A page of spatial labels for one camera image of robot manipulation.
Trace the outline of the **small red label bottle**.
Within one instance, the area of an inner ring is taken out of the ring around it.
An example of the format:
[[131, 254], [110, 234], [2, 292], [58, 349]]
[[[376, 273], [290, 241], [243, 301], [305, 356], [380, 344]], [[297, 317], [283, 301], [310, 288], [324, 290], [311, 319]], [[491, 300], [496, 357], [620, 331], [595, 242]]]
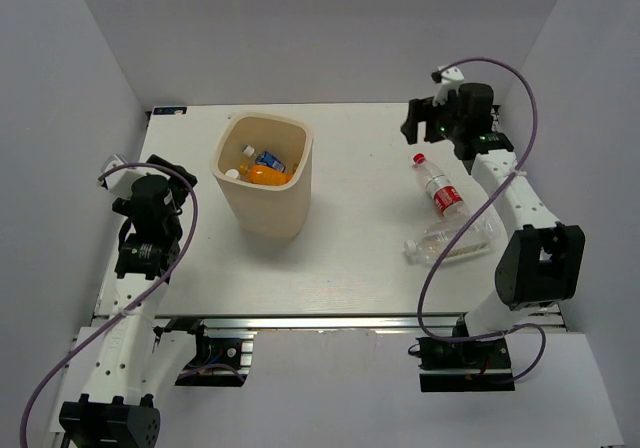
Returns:
[[229, 169], [225, 172], [225, 176], [233, 179], [233, 180], [241, 180], [242, 179], [242, 175], [240, 174], [240, 172], [237, 169]]

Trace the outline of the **orange bottle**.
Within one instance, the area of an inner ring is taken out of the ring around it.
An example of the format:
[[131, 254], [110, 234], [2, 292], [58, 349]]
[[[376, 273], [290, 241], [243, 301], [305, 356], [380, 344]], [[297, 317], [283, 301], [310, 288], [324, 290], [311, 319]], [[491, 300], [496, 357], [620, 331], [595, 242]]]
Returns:
[[241, 164], [238, 167], [240, 174], [252, 184], [265, 186], [282, 186], [289, 183], [293, 175], [281, 173], [262, 165]]

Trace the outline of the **blue label bottle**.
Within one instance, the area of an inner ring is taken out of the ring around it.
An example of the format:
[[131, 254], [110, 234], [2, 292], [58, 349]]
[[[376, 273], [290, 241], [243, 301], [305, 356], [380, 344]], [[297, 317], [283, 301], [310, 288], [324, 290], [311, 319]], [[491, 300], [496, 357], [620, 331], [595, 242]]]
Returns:
[[266, 166], [281, 173], [286, 170], [286, 166], [269, 151], [259, 152], [251, 145], [244, 145], [241, 153], [253, 164]]

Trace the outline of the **large clear ribbed bottle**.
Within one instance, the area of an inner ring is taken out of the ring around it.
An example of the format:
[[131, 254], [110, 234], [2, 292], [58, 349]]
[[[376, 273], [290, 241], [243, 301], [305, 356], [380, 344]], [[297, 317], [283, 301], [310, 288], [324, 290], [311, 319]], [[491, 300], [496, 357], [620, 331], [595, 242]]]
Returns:
[[[466, 221], [467, 217], [441, 221], [431, 225], [417, 238], [406, 240], [404, 254], [408, 262], [433, 265]], [[444, 261], [457, 261], [490, 252], [499, 240], [501, 228], [500, 221], [493, 216], [483, 215], [462, 234]]]

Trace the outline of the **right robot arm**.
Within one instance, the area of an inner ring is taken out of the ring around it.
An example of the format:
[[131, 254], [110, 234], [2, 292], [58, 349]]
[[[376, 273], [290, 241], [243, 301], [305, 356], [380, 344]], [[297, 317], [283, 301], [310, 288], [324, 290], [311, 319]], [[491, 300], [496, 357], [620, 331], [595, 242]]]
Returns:
[[453, 332], [451, 352], [472, 367], [488, 353], [485, 339], [508, 333], [540, 308], [574, 297], [585, 234], [566, 225], [536, 194], [507, 136], [492, 129], [493, 90], [482, 83], [442, 84], [437, 95], [408, 104], [401, 132], [407, 142], [452, 142], [454, 154], [488, 195], [508, 243], [494, 274], [493, 291], [466, 313]]

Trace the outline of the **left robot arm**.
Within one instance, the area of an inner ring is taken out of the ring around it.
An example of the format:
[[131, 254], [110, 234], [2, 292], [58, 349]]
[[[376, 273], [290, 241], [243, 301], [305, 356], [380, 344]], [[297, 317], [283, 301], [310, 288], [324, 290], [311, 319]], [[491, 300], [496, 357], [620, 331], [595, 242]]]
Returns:
[[199, 367], [211, 342], [195, 332], [163, 333], [154, 321], [173, 271], [195, 231], [183, 230], [182, 207], [195, 198], [195, 176], [153, 155], [145, 163], [111, 156], [100, 185], [123, 216], [118, 234], [114, 299], [108, 321], [94, 334], [100, 348], [76, 401], [66, 401], [59, 424], [77, 447], [153, 447], [160, 408], [187, 364]]

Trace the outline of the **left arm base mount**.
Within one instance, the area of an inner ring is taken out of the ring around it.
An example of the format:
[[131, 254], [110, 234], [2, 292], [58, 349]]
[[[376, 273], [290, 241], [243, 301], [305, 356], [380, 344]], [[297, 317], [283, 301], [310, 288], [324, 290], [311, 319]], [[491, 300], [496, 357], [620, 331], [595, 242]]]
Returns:
[[201, 318], [174, 317], [165, 326], [153, 328], [153, 353], [157, 353], [170, 334], [187, 335], [187, 348], [193, 357], [178, 373], [179, 387], [242, 387], [248, 376], [249, 363], [243, 362], [246, 339], [213, 334]]

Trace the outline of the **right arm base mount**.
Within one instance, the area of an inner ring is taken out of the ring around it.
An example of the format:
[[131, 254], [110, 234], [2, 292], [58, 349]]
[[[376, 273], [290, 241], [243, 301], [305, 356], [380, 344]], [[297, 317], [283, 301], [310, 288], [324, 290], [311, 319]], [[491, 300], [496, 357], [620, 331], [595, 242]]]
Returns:
[[506, 343], [506, 332], [471, 336], [462, 319], [449, 336], [418, 324], [424, 335], [408, 349], [419, 360], [423, 393], [511, 392], [515, 376]]

